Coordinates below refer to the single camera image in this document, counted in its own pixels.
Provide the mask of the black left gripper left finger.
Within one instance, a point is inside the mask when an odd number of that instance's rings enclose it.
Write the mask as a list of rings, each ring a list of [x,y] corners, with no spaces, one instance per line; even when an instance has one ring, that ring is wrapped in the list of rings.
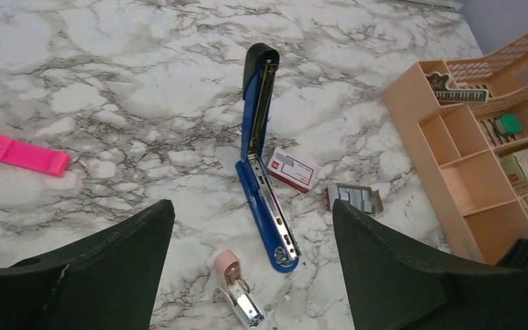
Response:
[[[0,329],[147,329],[175,212],[163,199],[58,249],[0,267]]]

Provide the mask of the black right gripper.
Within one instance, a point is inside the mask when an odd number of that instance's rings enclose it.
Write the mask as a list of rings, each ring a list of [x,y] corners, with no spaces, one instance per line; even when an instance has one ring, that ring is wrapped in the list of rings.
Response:
[[[496,265],[513,269],[528,268],[528,239],[517,239]]]

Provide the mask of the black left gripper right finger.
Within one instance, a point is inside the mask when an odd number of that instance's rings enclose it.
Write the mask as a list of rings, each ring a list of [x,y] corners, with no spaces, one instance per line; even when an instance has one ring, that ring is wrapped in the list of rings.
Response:
[[[447,254],[340,200],[333,225],[356,329],[528,329],[528,268]]]

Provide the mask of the staple box tray with staples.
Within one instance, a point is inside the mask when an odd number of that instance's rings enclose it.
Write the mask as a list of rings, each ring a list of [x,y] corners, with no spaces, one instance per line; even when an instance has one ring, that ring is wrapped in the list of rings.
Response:
[[[379,190],[373,190],[368,186],[329,184],[327,197],[330,211],[333,210],[333,204],[337,199],[350,203],[368,215],[377,215],[384,210]]]

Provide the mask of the white red staple box sleeve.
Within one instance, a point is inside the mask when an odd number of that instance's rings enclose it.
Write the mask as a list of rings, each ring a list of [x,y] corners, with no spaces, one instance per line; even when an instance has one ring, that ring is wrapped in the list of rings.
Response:
[[[308,193],[316,182],[317,168],[275,147],[267,164],[268,174],[279,181]]]

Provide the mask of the blue stapler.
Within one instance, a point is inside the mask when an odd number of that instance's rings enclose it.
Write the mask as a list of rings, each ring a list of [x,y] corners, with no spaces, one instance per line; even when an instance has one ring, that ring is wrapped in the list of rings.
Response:
[[[280,55],[264,43],[247,51],[243,70],[243,120],[240,160],[235,168],[272,267],[290,273],[298,266],[300,248],[274,194],[263,161],[263,147]]]

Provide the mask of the green white box in organizer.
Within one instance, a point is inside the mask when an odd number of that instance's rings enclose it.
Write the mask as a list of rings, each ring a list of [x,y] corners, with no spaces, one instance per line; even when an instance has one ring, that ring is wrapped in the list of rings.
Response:
[[[500,157],[499,163],[512,186],[528,182],[528,148]]]

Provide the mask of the green cap item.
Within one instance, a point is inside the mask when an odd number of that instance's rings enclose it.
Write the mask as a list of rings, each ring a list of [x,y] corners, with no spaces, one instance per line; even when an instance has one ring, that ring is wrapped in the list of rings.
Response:
[[[497,134],[502,137],[509,137],[523,132],[523,126],[514,113],[507,113],[494,118],[492,124]]]

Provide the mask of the pink flat plastic bar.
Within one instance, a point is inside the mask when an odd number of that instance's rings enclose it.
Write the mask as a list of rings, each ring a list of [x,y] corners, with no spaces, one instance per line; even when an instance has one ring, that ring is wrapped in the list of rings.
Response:
[[[71,160],[66,152],[0,135],[0,162],[4,164],[54,177],[63,177]]]

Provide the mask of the peach plastic desk organizer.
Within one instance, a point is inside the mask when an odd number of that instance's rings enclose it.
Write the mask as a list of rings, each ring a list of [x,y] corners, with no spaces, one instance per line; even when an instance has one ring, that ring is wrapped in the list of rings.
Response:
[[[488,102],[439,102],[432,72],[487,89]],[[419,61],[382,97],[454,254],[493,264],[528,238],[528,182],[512,186],[499,163],[528,148],[528,33],[479,58]],[[522,133],[497,134],[492,121],[507,113]]]

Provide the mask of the black piano keyboard ruler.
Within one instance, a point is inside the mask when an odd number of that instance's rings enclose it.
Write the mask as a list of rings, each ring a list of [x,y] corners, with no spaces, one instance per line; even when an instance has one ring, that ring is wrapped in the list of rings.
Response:
[[[451,84],[454,80],[447,73],[434,71],[426,74],[426,80],[439,102],[485,104],[490,99],[490,93],[487,89],[452,87]]]

